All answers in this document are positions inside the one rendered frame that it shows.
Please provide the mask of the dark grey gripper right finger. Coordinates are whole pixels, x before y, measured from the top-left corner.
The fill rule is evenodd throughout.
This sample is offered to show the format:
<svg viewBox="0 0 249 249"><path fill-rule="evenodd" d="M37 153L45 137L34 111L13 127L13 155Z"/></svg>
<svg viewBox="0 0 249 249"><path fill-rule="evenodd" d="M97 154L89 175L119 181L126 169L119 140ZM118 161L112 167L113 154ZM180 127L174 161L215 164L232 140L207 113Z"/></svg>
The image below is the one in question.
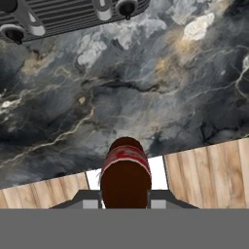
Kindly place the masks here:
<svg viewBox="0 0 249 249"><path fill-rule="evenodd" d="M148 192L149 209L196 209L196 206L177 199L170 190L151 190Z"/></svg>

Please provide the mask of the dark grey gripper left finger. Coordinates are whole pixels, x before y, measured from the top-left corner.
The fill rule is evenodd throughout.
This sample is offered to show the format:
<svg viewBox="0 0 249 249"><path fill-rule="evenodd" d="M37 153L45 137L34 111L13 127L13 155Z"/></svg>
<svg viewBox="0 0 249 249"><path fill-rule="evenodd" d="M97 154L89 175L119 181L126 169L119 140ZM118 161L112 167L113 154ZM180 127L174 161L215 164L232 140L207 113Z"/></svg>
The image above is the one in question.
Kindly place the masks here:
<svg viewBox="0 0 249 249"><path fill-rule="evenodd" d="M72 199L62 202L53 209L101 209L101 192L99 190L79 190Z"/></svg>

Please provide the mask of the brown bottle with red label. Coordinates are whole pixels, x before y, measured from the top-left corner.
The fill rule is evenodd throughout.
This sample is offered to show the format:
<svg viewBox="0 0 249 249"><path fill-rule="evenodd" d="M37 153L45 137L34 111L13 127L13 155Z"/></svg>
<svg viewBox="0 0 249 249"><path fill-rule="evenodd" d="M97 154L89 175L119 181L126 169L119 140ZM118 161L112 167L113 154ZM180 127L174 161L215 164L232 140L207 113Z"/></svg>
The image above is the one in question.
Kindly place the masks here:
<svg viewBox="0 0 249 249"><path fill-rule="evenodd" d="M142 145L120 137L110 146L99 177L101 197L108 209L146 209L152 173Z"/></svg>

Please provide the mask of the black round knob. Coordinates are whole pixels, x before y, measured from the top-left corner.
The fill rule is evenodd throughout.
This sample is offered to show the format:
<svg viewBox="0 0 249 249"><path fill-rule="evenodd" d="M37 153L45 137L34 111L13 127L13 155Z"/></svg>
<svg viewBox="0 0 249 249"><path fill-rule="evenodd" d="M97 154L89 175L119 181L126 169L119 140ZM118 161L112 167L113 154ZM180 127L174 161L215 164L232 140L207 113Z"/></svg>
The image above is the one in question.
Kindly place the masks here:
<svg viewBox="0 0 249 249"><path fill-rule="evenodd" d="M18 0L0 0L0 11L12 13L18 8Z"/></svg>
<svg viewBox="0 0 249 249"><path fill-rule="evenodd" d="M3 24L0 26L2 36L18 45L21 45L26 32L21 26L15 24Z"/></svg>
<svg viewBox="0 0 249 249"><path fill-rule="evenodd" d="M116 4L116 11L120 16L125 17L126 20L130 20L137 7L137 0L119 0Z"/></svg>

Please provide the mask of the dark grey ribbed appliance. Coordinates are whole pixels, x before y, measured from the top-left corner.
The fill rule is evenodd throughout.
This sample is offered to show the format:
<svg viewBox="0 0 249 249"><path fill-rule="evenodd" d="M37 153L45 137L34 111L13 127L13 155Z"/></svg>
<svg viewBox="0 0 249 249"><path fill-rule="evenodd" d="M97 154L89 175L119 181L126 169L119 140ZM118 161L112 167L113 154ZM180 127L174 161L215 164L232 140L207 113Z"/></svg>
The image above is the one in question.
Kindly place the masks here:
<svg viewBox="0 0 249 249"><path fill-rule="evenodd" d="M3 24L15 24L17 26L21 26L25 30L26 35L22 43L125 19L125 17L120 16L116 11L116 4L119 0L112 0L113 15L107 21L102 21L97 17L91 0L25 1L40 21L43 22L46 28L46 34L44 36L34 36L30 34L14 17L13 13L8 14L0 11L0 26ZM131 15L131 18L144 13L148 9L151 2L151 0L137 1L138 7ZM13 43L12 41L4 38L1 33L0 39L7 43Z"/></svg>

